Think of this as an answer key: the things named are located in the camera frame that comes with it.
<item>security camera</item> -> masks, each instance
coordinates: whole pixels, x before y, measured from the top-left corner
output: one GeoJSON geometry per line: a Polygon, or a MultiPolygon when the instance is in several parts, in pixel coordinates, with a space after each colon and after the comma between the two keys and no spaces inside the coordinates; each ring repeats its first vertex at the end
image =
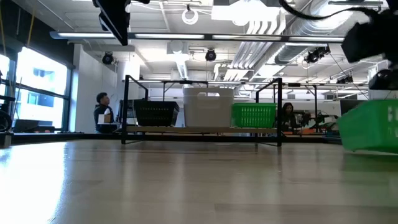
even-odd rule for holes
{"type": "Polygon", "coordinates": [[[216,52],[214,51],[214,49],[208,49],[205,58],[206,58],[206,61],[208,61],[208,62],[212,62],[212,61],[216,60],[217,55],[216,55],[216,52]]]}
{"type": "Polygon", "coordinates": [[[112,52],[105,52],[104,57],[102,58],[102,62],[105,65],[112,65],[116,63],[115,58],[113,57],[113,53],[112,52]]]}

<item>green box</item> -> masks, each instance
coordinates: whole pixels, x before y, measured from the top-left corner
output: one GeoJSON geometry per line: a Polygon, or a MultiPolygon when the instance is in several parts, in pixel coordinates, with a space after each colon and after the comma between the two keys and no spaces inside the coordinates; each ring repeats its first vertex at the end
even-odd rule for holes
{"type": "Polygon", "coordinates": [[[234,103],[232,125],[238,128],[272,128],[276,103],[234,103]]]}
{"type": "Polygon", "coordinates": [[[398,153],[398,100],[370,100],[338,120],[347,150],[398,153]]]}

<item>black basket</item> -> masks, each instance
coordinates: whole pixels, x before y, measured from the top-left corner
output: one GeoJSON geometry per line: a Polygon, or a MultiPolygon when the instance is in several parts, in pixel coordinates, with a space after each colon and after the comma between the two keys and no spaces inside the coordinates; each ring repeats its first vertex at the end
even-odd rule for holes
{"type": "Polygon", "coordinates": [[[173,101],[135,101],[139,126],[175,126],[180,107],[173,101]]]}

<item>man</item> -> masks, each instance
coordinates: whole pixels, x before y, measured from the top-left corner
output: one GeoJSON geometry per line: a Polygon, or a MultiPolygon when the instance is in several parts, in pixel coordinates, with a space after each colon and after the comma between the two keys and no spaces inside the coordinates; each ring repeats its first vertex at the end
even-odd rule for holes
{"type": "Polygon", "coordinates": [[[106,93],[99,93],[97,95],[97,103],[94,110],[94,120],[95,120],[95,133],[96,134],[109,134],[116,130],[117,126],[113,124],[98,124],[98,116],[100,114],[105,114],[106,110],[109,110],[111,115],[111,123],[114,122],[112,108],[109,107],[109,97],[106,93]]]}

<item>floor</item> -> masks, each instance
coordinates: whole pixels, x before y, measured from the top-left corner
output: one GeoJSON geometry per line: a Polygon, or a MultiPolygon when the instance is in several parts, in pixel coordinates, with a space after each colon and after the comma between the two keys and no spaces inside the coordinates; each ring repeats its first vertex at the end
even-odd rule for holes
{"type": "Polygon", "coordinates": [[[398,223],[398,156],[329,144],[72,141],[0,150],[0,223],[398,223]]]}

